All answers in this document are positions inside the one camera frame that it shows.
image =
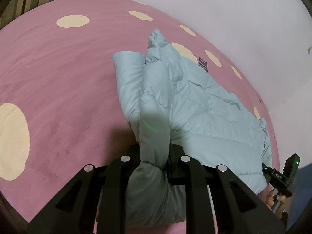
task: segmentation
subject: white wall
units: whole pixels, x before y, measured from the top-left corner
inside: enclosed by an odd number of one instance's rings
[[[287,100],[269,111],[278,140],[281,169],[293,153],[299,167],[312,162],[312,79]]]
[[[300,166],[312,162],[312,18],[301,0],[139,1],[193,28],[244,73],[271,114],[282,167],[294,152]]]

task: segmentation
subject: hand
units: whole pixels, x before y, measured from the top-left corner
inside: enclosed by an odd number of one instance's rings
[[[269,192],[269,194],[267,195],[267,197],[266,197],[266,201],[264,202],[264,204],[266,204],[266,206],[267,206],[270,210],[272,210],[271,207],[272,207],[273,204],[274,204],[274,199],[273,199],[273,197],[274,197],[274,190],[271,190],[271,191]],[[281,219],[281,218],[282,218],[282,213],[283,213],[283,211],[284,211],[284,209],[285,209],[285,207],[286,207],[286,205],[287,205],[287,198],[286,198],[285,195],[278,195],[278,196],[276,197],[276,199],[277,199],[278,201],[280,201],[280,207],[279,207],[278,210],[275,212],[275,215],[277,216],[277,218]]]

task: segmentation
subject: cream polka dot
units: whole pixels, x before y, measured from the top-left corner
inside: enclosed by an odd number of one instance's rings
[[[135,16],[139,19],[142,19],[142,20],[147,20],[147,21],[152,21],[153,19],[150,17],[150,16],[147,16],[146,14],[142,13],[142,12],[138,12],[138,11],[129,11],[129,13],[132,15],[132,16]]]
[[[14,180],[24,171],[30,150],[27,121],[18,106],[0,106],[0,131],[0,177]]]
[[[236,70],[236,68],[234,68],[233,66],[231,66],[231,67],[232,67],[234,73],[235,73],[241,80],[243,80],[243,79],[241,78],[241,75],[240,75],[240,74],[238,73],[238,71]]]
[[[211,53],[211,52],[208,51],[208,50],[205,50],[205,53],[208,55],[208,57],[210,58],[210,60],[211,60],[215,65],[217,65],[218,67],[222,67],[221,62],[219,61],[219,59],[218,59],[213,53]]]
[[[195,55],[188,50],[185,46],[172,42],[171,45],[179,52],[181,56],[189,58],[191,61],[197,64],[197,58]]]
[[[188,34],[190,34],[190,35],[196,37],[196,34],[195,34],[191,29],[189,29],[189,28],[187,28],[186,26],[183,26],[183,25],[180,25],[180,27],[181,27],[184,31],[186,31]]]
[[[144,5],[147,5],[146,3],[142,3],[142,2],[139,2],[139,1],[137,1],[137,0],[133,0],[134,2],[138,2],[138,3],[140,3],[140,4],[144,4]]]
[[[82,15],[69,15],[60,18],[57,21],[57,25],[62,28],[73,28],[73,27],[80,27],[84,26],[89,23],[90,20],[86,16]]]
[[[254,113],[255,113],[255,116],[257,117],[257,119],[260,119],[260,115],[259,115],[258,110],[255,106],[254,106]]]

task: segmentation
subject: quilted fabric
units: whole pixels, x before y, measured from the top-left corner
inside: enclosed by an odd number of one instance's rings
[[[127,225],[185,220],[184,187],[169,185],[164,172],[169,139],[204,165],[228,166],[255,193],[267,186],[262,162],[272,166],[272,152],[264,119],[180,56],[160,31],[150,35],[145,57],[123,51],[113,55],[113,63],[119,101],[142,161],[126,191]]]

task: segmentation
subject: finger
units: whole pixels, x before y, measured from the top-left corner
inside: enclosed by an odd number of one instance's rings
[[[278,201],[280,201],[281,204],[285,204],[285,203],[287,202],[287,197],[286,197],[286,195],[278,195],[278,196],[276,197],[276,199],[277,199]]]
[[[274,196],[274,190],[271,190],[271,191],[268,193],[268,196],[269,196],[269,197],[273,197],[273,196]]]
[[[272,208],[270,207],[270,205],[269,205],[269,204],[265,203],[265,205],[269,208],[269,210],[271,210],[271,211],[272,211]]]
[[[285,195],[278,195],[277,200],[280,201],[278,211],[283,212],[287,205],[287,197]]]
[[[278,219],[282,219],[282,212],[276,211],[276,212],[275,212],[275,215],[276,215],[276,217],[277,217]]]
[[[274,205],[274,200],[273,200],[273,198],[271,197],[271,196],[267,196],[266,197],[266,203],[268,204],[268,205],[270,205],[270,206],[273,206]]]
[[[267,201],[267,203],[268,203],[271,207],[273,207],[273,205],[274,205],[274,200],[273,200],[273,198],[270,198],[270,199]]]

